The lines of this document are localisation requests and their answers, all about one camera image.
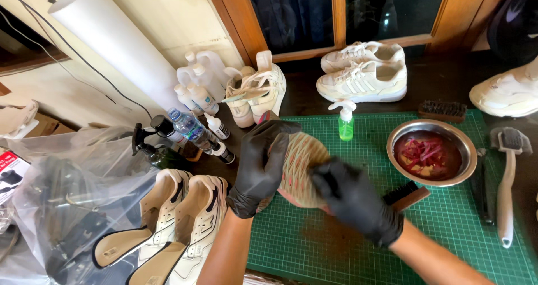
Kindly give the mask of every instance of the stainless steel bowl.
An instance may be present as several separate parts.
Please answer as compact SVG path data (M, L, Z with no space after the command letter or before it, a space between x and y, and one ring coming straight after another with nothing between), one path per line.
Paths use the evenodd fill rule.
M428 130L435 132L449 139L457 146L460 154L462 155L462 164L458 174L454 178L442 181L426 180L408 173L403 167L400 166L394 157L394 144L402 135L415 130ZM476 149L474 148L471 139L469 139L467 135L448 123L431 119L419 119L400 124L400 126L395 128L388 137L387 154L392 165L394 165L394 167L404 176L419 183L432 186L452 186L463 182L474 172L477 162Z

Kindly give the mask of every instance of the wooden table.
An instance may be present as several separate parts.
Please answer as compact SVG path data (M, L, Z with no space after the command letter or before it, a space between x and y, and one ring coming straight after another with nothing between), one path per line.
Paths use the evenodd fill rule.
M471 88L495 74L517 67L501 61L490 51L467 54L423 56L407 59L407 95L395 103L357 104L354 113L404 112L415 111L425 99L446 102L460 102L474 108L469 100ZM281 66L286 76L287 90L282 101L280 116L308 116L338 114L339 110L329 111L331 104L316 90L317 79L324 74L319 67L319 59L306 62L285 63ZM220 104L217 117L231 131L230 138L224 143L237 155L235 162L225 165L215 156L202 154L193 166L193 174L220 176L231 183L236 180L240 157L240 139L252 127L240 129L232 119L228 106ZM524 118L498 118L484 113L490 129L498 126L511 126L527 135L535 150L538 151L538 113ZM536 194L538 192L538 155L517 157L515 182L512 189L518 222L538 252L538 222L536 221Z

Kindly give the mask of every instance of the black nitrile glove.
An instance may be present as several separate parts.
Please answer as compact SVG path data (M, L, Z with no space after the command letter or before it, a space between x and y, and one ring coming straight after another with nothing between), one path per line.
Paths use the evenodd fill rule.
M314 167L312 182L336 217L364 234L375 245L388 247L402 234L404 216L375 192L368 174L338 158Z
M226 203L237 217L254 217L260 201L277 191L282 181L289 134L300 130L299 123L269 120L243 136L237 180L226 197Z

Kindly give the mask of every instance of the wall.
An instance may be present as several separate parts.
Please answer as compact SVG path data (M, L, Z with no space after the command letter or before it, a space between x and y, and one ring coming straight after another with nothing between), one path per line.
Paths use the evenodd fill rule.
M163 113L163 110L148 96L50 17L47 10L51 3L47 0L24 1L43 15L89 63L107 76L126 96L144 105L153 115ZM185 52L202 49L217 52L226 66L240 68L243 65L208 0L114 0L114 2L174 68L186 66ZM46 37L36 21L17 0L0 0L0 3ZM73 61L65 62L64 65L77 78L103 90L118 102L118 105L72 79L58 65L0 77L0 81L13 91L0 97L0 105L24 105L33 98L51 113L80 126L85 126L89 122L109 125L114 123L132 125L134 122L149 124L147 115L140 107L119 96L104 79L80 61L60 38L46 27L46 24L43 23L43 26L60 49L73 58Z

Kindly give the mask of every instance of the white cardboard tube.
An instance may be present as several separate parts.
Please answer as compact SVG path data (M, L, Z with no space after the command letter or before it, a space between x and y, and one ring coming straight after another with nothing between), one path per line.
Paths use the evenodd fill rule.
M112 0L58 0L48 13L163 109L188 110L175 69Z

